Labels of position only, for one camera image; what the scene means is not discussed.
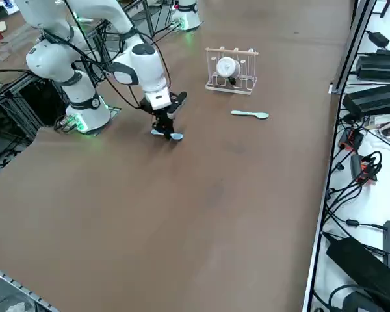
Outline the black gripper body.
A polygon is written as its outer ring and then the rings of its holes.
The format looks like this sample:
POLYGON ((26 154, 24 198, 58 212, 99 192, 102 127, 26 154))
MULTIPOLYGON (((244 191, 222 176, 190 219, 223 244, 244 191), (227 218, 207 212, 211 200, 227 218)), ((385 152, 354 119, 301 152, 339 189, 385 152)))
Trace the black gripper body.
POLYGON ((173 92, 170 92, 170 99, 171 104, 165 108, 155 110, 152 108, 151 104, 146 98, 143 98, 140 101, 140 108, 157 118, 168 118, 168 119, 174 119, 176 117, 176 114, 180 110, 180 108, 183 106, 184 101, 187 98, 187 92, 181 92, 179 94, 175 94, 173 92))

